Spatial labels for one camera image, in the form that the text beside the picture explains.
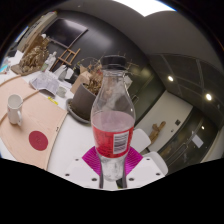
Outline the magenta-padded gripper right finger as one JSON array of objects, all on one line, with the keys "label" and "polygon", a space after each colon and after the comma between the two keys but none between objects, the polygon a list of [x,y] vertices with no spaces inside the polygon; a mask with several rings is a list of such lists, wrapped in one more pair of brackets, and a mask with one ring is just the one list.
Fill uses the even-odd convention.
[{"label": "magenta-padded gripper right finger", "polygon": [[122,186],[139,188],[165,176],[165,162],[157,152],[142,156],[131,148],[124,163]]}]

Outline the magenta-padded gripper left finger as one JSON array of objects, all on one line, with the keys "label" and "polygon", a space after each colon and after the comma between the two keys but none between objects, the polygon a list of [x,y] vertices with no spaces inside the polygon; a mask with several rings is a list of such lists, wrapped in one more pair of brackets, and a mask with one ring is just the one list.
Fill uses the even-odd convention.
[{"label": "magenta-padded gripper left finger", "polygon": [[65,178],[84,188],[100,187],[100,159],[94,147],[82,157],[75,157],[65,171]]}]

